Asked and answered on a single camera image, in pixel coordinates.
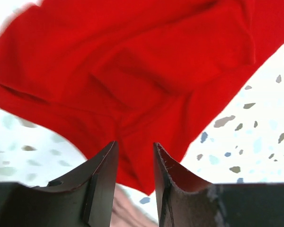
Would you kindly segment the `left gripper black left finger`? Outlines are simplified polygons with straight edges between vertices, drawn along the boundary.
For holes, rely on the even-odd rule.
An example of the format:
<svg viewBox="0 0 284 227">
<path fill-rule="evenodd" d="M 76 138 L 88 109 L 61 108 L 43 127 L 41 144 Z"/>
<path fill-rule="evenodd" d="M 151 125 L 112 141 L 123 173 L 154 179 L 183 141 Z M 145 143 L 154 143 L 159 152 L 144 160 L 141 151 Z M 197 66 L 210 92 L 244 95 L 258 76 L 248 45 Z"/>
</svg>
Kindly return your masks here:
<svg viewBox="0 0 284 227">
<path fill-rule="evenodd" d="M 0 227 L 108 227 L 117 165 L 113 141 L 46 187 L 0 183 Z"/>
</svg>

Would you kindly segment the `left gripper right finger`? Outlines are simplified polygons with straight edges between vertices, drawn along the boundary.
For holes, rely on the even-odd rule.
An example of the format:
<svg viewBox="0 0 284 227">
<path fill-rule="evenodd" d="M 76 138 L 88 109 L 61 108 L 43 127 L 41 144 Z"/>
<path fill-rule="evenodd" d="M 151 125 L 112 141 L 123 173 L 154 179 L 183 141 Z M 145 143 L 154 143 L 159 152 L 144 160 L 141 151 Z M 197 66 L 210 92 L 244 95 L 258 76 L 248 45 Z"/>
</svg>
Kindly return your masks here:
<svg viewBox="0 0 284 227">
<path fill-rule="evenodd" d="M 284 183 L 213 184 L 153 145 L 161 227 L 284 227 Z"/>
</svg>

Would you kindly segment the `red t shirt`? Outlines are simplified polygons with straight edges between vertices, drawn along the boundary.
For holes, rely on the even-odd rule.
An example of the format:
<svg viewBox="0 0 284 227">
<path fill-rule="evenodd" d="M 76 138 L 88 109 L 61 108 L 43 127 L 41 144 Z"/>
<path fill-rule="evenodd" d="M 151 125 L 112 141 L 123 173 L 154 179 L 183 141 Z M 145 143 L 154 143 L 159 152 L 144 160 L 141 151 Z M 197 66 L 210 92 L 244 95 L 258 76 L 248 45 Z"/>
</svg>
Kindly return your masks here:
<svg viewBox="0 0 284 227">
<path fill-rule="evenodd" d="M 0 34 L 0 108 L 87 158 L 118 141 L 150 194 L 152 144 L 182 160 L 283 43 L 284 0 L 44 0 Z"/>
</svg>

